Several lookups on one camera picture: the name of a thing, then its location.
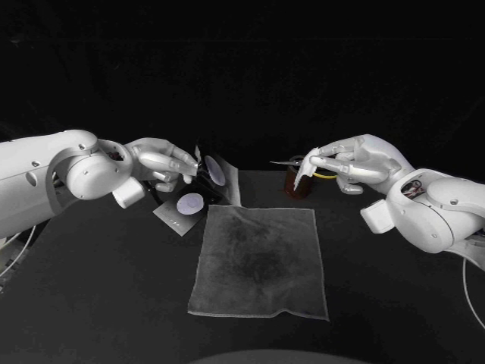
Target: black background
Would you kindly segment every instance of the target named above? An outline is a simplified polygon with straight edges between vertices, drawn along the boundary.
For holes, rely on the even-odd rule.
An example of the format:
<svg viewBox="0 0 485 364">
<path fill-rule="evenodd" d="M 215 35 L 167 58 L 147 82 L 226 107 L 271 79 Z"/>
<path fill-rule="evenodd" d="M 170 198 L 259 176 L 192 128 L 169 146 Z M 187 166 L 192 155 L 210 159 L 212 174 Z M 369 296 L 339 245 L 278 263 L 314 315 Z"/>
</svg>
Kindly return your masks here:
<svg viewBox="0 0 485 364">
<path fill-rule="evenodd" d="M 363 133 L 485 183 L 485 7 L 0 2 L 0 142 L 198 136 L 282 170 Z"/>
</svg>

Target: towel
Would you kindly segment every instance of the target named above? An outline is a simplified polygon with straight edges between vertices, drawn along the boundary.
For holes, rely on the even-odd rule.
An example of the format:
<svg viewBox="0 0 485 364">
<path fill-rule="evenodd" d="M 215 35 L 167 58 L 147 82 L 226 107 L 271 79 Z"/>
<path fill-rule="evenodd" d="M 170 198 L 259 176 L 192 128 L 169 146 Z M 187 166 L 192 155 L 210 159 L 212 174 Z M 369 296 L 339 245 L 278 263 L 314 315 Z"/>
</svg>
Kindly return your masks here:
<svg viewBox="0 0 485 364">
<path fill-rule="evenodd" d="M 189 313 L 281 312 L 329 321 L 314 210 L 212 205 Z"/>
</svg>

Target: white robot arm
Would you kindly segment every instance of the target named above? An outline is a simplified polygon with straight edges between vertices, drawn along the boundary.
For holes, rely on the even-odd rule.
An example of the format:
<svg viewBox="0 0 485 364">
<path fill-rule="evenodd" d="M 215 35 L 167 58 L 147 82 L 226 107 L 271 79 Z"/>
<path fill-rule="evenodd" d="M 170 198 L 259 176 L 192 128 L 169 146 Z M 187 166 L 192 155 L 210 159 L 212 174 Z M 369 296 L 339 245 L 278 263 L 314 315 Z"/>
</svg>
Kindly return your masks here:
<svg viewBox="0 0 485 364">
<path fill-rule="evenodd" d="M 346 194 L 363 193 L 360 182 L 388 195 L 360 211 L 376 234 L 398 228 L 425 252 L 457 253 L 485 271 L 484 184 L 415 170 L 398 148 L 369 134 L 313 149 L 297 177 L 317 167 L 339 173 Z"/>
<path fill-rule="evenodd" d="M 144 197 L 141 180 L 170 192 L 198 163 L 167 140 L 121 145 L 84 130 L 0 143 L 0 239 L 28 230 L 81 199 L 114 194 L 126 209 Z"/>
</svg>

